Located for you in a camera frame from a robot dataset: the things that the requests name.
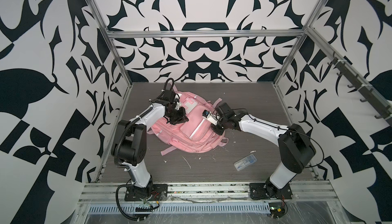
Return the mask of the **pink student backpack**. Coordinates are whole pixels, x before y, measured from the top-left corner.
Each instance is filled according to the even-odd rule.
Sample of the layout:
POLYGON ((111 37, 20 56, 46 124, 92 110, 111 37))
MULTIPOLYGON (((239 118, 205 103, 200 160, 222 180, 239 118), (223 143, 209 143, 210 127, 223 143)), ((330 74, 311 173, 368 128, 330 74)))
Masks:
POLYGON ((152 125, 147 133, 156 135, 159 140, 170 145, 161 154, 164 156, 176 149, 188 153, 204 153, 217 146, 225 146, 229 139, 224 134, 216 134, 211 128, 212 124, 202 116, 204 111, 213 112, 222 99, 211 103, 191 92, 181 92, 177 88, 174 91, 179 94, 180 105, 185 108, 189 121, 171 125, 161 118, 152 125))

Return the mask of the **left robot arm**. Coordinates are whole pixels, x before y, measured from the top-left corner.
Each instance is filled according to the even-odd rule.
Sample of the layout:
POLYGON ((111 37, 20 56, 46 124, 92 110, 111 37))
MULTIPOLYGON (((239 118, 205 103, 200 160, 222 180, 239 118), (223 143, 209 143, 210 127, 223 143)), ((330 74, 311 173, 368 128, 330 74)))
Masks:
POLYGON ((135 187, 147 188, 152 176, 145 165, 147 131, 161 118, 171 125, 188 121, 180 96, 174 90, 163 90, 150 101, 141 114, 131 120, 121 120, 116 127, 111 154, 117 168, 126 171, 135 187))

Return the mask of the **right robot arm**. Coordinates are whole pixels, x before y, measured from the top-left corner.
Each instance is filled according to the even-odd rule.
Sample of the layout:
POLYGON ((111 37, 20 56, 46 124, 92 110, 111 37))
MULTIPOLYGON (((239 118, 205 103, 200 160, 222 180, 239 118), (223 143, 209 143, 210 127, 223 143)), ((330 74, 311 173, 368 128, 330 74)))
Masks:
POLYGON ((263 138, 279 148, 281 162, 266 180, 261 190, 251 188, 252 199, 281 198, 288 191, 290 181, 309 166, 316 155, 311 138, 298 124, 274 124, 249 114, 247 110, 232 109, 220 102, 213 112, 202 116, 211 123, 212 130, 222 135, 226 130, 237 130, 263 138))

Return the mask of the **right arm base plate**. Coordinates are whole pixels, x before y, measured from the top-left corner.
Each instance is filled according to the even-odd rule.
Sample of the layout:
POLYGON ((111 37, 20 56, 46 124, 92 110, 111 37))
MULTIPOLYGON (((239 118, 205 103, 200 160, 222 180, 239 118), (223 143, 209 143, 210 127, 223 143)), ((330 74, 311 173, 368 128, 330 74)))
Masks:
POLYGON ((292 199, 293 192, 290 184, 278 189, 272 183, 250 183, 250 198, 253 200, 263 199, 292 199))

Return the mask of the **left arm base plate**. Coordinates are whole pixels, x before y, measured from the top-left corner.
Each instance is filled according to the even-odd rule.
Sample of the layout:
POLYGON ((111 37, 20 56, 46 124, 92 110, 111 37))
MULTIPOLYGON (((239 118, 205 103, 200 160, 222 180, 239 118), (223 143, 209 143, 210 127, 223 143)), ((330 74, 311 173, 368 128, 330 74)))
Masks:
POLYGON ((130 186, 126 188, 125 201, 135 202, 142 199, 160 200, 167 197, 168 185, 167 184, 149 184, 146 188, 130 186))

